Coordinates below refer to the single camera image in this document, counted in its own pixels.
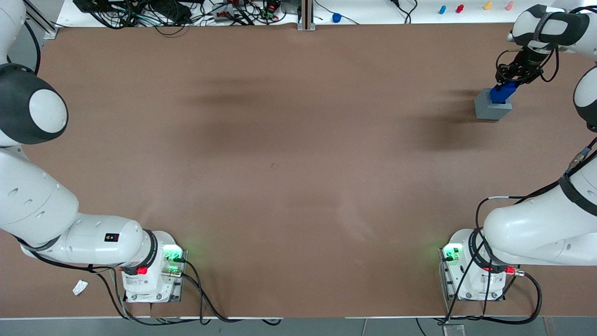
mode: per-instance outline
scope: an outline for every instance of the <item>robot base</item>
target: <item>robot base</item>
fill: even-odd
[[[472,259],[469,250],[469,237],[472,233],[473,230],[471,229],[459,230],[450,238],[449,244],[439,250],[439,275],[446,302],[454,299],[460,282],[462,282],[462,285],[460,286],[460,290],[458,290],[457,300],[484,301],[488,278],[490,287],[487,300],[496,301],[502,299],[501,294],[506,283],[506,273],[492,273],[489,276],[486,270],[483,270],[473,262],[463,279],[462,275]]]
[[[146,274],[128,275],[122,272],[127,302],[180,302],[185,263],[173,258],[186,258],[186,251],[176,245],[174,238],[163,231],[153,231],[158,240],[156,258]]]
[[[490,88],[484,88],[475,98],[475,114],[477,119],[500,120],[512,110],[512,101],[506,99],[505,104],[495,104],[491,101]]]

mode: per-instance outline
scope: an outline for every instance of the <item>power adapter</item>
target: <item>power adapter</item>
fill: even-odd
[[[151,8],[165,16],[168,20],[181,25],[190,21],[190,8],[175,0],[153,0]]]

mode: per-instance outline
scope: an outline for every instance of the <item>gray block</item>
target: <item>gray block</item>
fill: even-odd
[[[505,104],[494,104],[489,91],[490,88],[484,88],[475,98],[475,114],[477,119],[500,120],[512,109],[512,101],[508,98]]]

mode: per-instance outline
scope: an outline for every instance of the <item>warning label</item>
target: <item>warning label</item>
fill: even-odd
[[[126,277],[127,285],[138,286],[140,281],[136,277]]]

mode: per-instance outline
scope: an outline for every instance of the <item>metal bracket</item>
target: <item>metal bracket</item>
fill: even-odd
[[[297,29],[299,31],[312,32],[315,30],[315,24],[313,22],[313,0],[301,0],[300,5],[301,13]]]
[[[311,27],[304,29],[301,23],[297,24],[297,29],[306,32],[313,32],[315,30],[315,24],[311,23]]]
[[[58,34],[58,29],[54,27],[51,21],[46,19],[37,7],[35,7],[29,0],[23,0],[25,8],[27,9],[27,16],[31,21],[45,31],[44,39],[55,39]]]

